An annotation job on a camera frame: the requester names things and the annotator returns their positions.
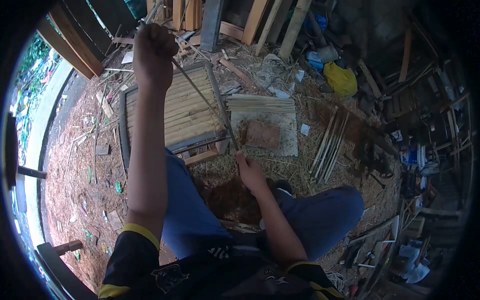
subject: blue pants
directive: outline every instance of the blue pants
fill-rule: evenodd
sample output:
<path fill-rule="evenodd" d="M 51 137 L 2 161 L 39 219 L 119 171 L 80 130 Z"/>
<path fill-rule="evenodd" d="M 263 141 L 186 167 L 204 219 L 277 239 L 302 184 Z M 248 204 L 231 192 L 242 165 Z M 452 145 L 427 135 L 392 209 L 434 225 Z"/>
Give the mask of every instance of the blue pants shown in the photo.
<path fill-rule="evenodd" d="M 199 250 L 237 243 L 204 204 L 183 160 L 166 150 L 166 163 L 168 208 L 162 238 L 175 256 L 181 259 Z M 293 199 L 281 190 L 275 190 L 274 196 L 309 261 L 329 252 L 356 226 L 363 212 L 360 192 L 349 186 L 306 198 Z"/>

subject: bundle of bamboo sticks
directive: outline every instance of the bundle of bamboo sticks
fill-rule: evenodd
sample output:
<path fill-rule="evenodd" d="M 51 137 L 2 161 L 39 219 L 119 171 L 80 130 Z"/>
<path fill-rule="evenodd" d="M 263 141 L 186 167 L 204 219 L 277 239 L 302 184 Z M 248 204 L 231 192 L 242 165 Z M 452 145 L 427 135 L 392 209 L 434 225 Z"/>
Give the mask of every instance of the bundle of bamboo sticks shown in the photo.
<path fill-rule="evenodd" d="M 295 113 L 293 99 L 233 94 L 227 97 L 227 110 L 250 112 Z"/>
<path fill-rule="evenodd" d="M 319 184 L 322 182 L 327 183 L 332 174 L 336 160 L 342 151 L 343 143 L 345 141 L 345 128 L 347 126 L 349 115 L 350 113 L 347 112 L 346 117 L 342 120 L 340 115 L 337 114 L 336 106 L 332 112 L 332 117 L 330 118 L 322 142 L 320 143 L 320 148 L 318 149 L 312 167 L 308 171 L 312 174 L 313 171 L 316 170 L 312 178 L 317 179 Z"/>

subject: dirt ground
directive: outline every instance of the dirt ground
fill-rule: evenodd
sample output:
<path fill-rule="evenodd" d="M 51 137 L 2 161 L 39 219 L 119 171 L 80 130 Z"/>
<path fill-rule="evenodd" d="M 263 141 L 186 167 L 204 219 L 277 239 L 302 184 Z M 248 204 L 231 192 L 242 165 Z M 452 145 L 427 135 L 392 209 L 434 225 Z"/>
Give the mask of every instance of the dirt ground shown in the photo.
<path fill-rule="evenodd" d="M 263 61 L 263 57 L 255 57 L 254 46 L 237 45 L 229 42 L 224 36 L 220 39 L 220 47 L 224 48 L 228 56 L 237 57 L 231 60 L 239 69 L 250 77 L 253 77 L 250 66 Z M 128 49 L 120 48 L 110 58 L 109 68 L 132 68 L 131 64 L 121 65 L 121 59 Z M 182 64 L 189 65 L 200 60 L 200 56 L 189 51 L 183 57 Z M 235 79 L 241 80 L 223 65 L 214 66 L 214 73 L 218 84 Z M 121 85 L 132 86 L 135 78 L 131 72 L 119 72 L 111 77 L 102 76 L 93 78 L 86 83 L 81 96 L 72 107 L 61 107 L 60 114 L 67 113 L 68 120 L 58 130 L 51 130 L 48 138 L 47 155 L 45 157 L 48 169 L 48 180 L 45 183 L 44 198 L 42 199 L 42 218 L 47 240 L 54 246 L 79 239 L 83 242 L 83 249 L 79 250 L 80 260 L 74 253 L 69 252 L 62 256 L 62 260 L 92 291 L 98 293 L 103 280 L 107 261 L 115 246 L 115 240 L 120 232 L 121 225 L 125 222 L 127 213 L 127 183 L 121 162 L 118 111 L 119 93 Z M 109 144 L 110 154 L 96 156 L 94 162 L 95 124 L 99 112 L 99 103 L 96 93 L 105 89 L 106 95 L 112 95 L 109 102 L 114 115 L 108 120 L 104 115 L 98 120 L 97 144 Z M 271 96 L 265 90 L 254 90 L 244 86 L 241 93 Z M 387 189 L 382 188 L 372 178 L 365 175 L 356 177 L 353 175 L 350 161 L 343 157 L 343 153 L 353 151 L 359 143 L 360 130 L 366 116 L 357 106 L 356 101 L 333 94 L 324 94 L 318 91 L 314 80 L 305 73 L 305 77 L 297 87 L 294 95 L 297 106 L 298 126 L 298 157 L 255 157 L 263 166 L 266 177 L 272 180 L 287 179 L 292 182 L 297 197 L 305 197 L 317 194 L 341 185 L 351 185 L 361 192 L 365 208 L 369 208 L 358 223 L 357 227 L 349 235 L 355 237 L 363 231 L 380 224 L 395 214 L 400 184 L 400 165 L 395 164 L 395 176 L 389 180 L 382 180 Z M 330 118 L 334 105 L 340 110 L 350 112 L 350 119 L 346 128 L 347 141 L 343 153 L 339 155 L 338 163 L 327 184 L 317 185 L 310 182 L 308 169 L 318 151 L 321 138 Z M 378 120 L 369 118 L 371 125 L 378 124 Z M 300 134 L 300 127 L 305 123 L 310 125 L 308 136 Z M 207 187 L 217 187 L 236 179 L 236 166 L 232 155 L 225 154 L 197 163 L 190 167 L 192 174 L 202 180 Z M 117 193 L 115 183 L 119 182 L 122 192 Z M 255 201 L 246 201 L 240 193 L 230 199 L 223 198 L 216 203 L 210 202 L 209 207 L 214 214 L 222 219 L 239 221 L 257 225 L 260 220 L 258 205 Z M 113 221 L 105 221 L 103 212 L 111 218 L 111 213 L 116 212 L 120 224 Z M 366 253 L 373 250 L 376 241 L 385 237 L 386 232 L 368 238 L 359 254 L 359 260 L 363 260 Z M 324 257 L 319 260 L 324 270 L 344 274 L 347 277 L 345 290 L 351 284 L 356 284 L 360 275 L 357 268 L 346 270 L 338 262 L 344 255 L 345 248 L 342 241 Z M 161 264 L 167 264 L 175 260 L 175 256 L 169 248 L 162 243 L 159 260 Z"/>

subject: fist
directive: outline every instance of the fist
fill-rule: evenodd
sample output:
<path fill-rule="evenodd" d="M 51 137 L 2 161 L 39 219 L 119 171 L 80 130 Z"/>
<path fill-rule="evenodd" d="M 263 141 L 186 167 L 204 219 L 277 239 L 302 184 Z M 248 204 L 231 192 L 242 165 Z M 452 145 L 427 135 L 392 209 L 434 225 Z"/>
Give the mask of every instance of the fist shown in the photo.
<path fill-rule="evenodd" d="M 260 193 L 267 191 L 268 185 L 262 166 L 253 159 L 245 158 L 242 151 L 235 153 L 235 158 L 239 165 L 241 181 L 252 192 L 252 195 L 258 196 Z"/>
<path fill-rule="evenodd" d="M 174 35 L 164 26 L 147 24 L 135 35 L 133 49 L 133 71 L 139 88 L 166 92 L 172 84 L 171 57 L 178 52 Z"/>

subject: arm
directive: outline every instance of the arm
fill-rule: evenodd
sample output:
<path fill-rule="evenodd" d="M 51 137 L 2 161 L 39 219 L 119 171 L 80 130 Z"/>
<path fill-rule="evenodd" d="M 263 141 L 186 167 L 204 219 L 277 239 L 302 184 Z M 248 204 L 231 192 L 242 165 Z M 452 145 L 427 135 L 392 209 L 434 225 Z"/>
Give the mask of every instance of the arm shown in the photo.
<path fill-rule="evenodd" d="M 160 240 L 167 209 L 164 105 L 172 83 L 170 57 L 178 51 L 166 27 L 149 24 L 135 36 L 133 70 L 138 83 L 128 176 L 127 223 L 138 224 Z"/>
<path fill-rule="evenodd" d="M 242 182 L 252 192 L 260 206 L 270 250 L 277 262 L 286 267 L 296 262 L 307 261 L 305 249 L 267 186 L 262 166 L 253 159 L 246 159 L 241 151 L 235 156 Z"/>

